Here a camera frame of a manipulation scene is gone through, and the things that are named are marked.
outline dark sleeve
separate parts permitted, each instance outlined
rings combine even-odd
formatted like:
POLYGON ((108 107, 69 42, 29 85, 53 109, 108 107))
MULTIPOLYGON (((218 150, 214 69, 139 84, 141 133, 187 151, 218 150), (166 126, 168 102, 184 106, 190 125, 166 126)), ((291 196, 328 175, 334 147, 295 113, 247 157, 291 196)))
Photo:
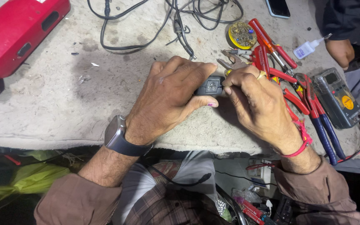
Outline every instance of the dark sleeve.
POLYGON ((117 206, 121 187, 103 187, 77 174, 57 179, 34 210, 38 225, 105 225, 117 206))
POLYGON ((329 0, 324 9, 323 35, 330 40, 348 39, 360 25, 360 0, 329 0))
POLYGON ((323 158, 320 166, 309 174, 274 169, 279 190, 296 201, 304 212, 298 224, 360 224, 360 212, 349 196, 348 184, 323 158))

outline watch strap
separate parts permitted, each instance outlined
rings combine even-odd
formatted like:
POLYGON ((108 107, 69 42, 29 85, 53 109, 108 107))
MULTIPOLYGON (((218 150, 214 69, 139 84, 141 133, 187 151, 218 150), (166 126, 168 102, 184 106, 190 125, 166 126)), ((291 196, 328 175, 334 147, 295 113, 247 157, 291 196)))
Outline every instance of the watch strap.
POLYGON ((107 148, 116 151, 122 155, 142 156, 145 155, 147 152, 149 152, 152 149, 153 145, 154 144, 148 146, 134 145, 126 141, 126 139, 124 139, 123 133, 121 133, 118 136, 117 141, 115 141, 115 143, 113 143, 112 146, 107 148))

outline smartwatch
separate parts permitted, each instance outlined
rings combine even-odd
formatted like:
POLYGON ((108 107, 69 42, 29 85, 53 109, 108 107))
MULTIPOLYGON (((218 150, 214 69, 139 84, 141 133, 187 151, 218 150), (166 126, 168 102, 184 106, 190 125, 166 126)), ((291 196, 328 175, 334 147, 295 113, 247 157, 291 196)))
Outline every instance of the smartwatch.
POLYGON ((126 131, 126 119, 124 116, 116 115, 105 130, 104 146, 127 156, 142 156, 147 154, 153 147, 134 145, 124 139, 126 131))

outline workbench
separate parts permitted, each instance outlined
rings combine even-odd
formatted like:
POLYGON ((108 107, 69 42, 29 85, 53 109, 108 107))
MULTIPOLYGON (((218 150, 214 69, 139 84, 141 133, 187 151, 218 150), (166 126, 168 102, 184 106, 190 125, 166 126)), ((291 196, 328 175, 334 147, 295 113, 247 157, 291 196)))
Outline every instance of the workbench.
MULTIPOLYGON (((123 12, 137 2, 113 0, 110 14, 123 12)), ((271 17, 264 0, 240 2, 244 8, 241 21, 257 18, 269 36, 294 60, 293 49, 305 41, 321 37, 313 0, 287 0, 290 19, 271 17)), ((91 3, 97 13, 103 14, 103 0, 92 0, 91 3)), ((110 120, 115 115, 127 115, 131 110, 151 64, 155 60, 167 61, 174 55, 189 57, 179 43, 165 46, 176 37, 172 20, 174 12, 148 47, 136 51, 108 51, 99 41, 103 20, 90 11, 85 0, 72 0, 71 4, 71 11, 25 60, 26 64, 4 79, 5 90, 0 94, 0 146, 65 149, 101 145, 110 120), (80 82, 80 77, 89 80, 80 82)), ((233 5, 230 1, 225 6, 223 20, 232 20, 240 14, 233 5)), ((203 11, 212 7, 209 1, 202 2, 203 11)), ((148 42, 162 25, 168 8, 164 0, 150 0, 124 17, 110 20, 105 44, 127 46, 148 42)), ((228 60, 221 54, 222 49, 229 48, 225 37, 228 24, 219 24, 217 29, 208 31, 190 14, 182 14, 182 19, 191 29, 187 40, 197 61, 228 60)), ((214 24, 203 21, 207 26, 214 24)), ((295 72, 312 76, 323 69, 336 67, 344 76, 323 43, 313 54, 296 62, 298 68, 295 72)), ((224 68, 219 65, 216 74, 223 73, 224 68)), ((288 84, 282 85, 292 90, 288 84)), ((313 147, 319 154, 324 154, 309 117, 299 113, 291 103, 290 107, 297 116, 305 118, 313 147)), ((359 126, 336 130, 336 134, 346 155, 360 148, 359 126)), ((273 153, 266 142, 257 139, 238 123, 228 99, 219 99, 218 108, 205 106, 196 110, 186 121, 161 136, 155 147, 178 151, 209 150, 217 154, 240 151, 251 155, 273 153)))

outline glue bottle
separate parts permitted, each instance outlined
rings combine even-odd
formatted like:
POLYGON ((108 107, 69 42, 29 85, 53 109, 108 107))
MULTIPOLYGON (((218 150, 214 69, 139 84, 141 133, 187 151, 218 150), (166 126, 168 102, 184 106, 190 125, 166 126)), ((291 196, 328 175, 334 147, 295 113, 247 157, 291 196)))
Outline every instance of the glue bottle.
POLYGON ((300 45, 298 48, 294 49, 293 53, 298 59, 303 59, 307 55, 311 54, 315 51, 315 48, 324 40, 331 36, 332 34, 328 34, 321 39, 314 40, 312 42, 305 42, 300 45))

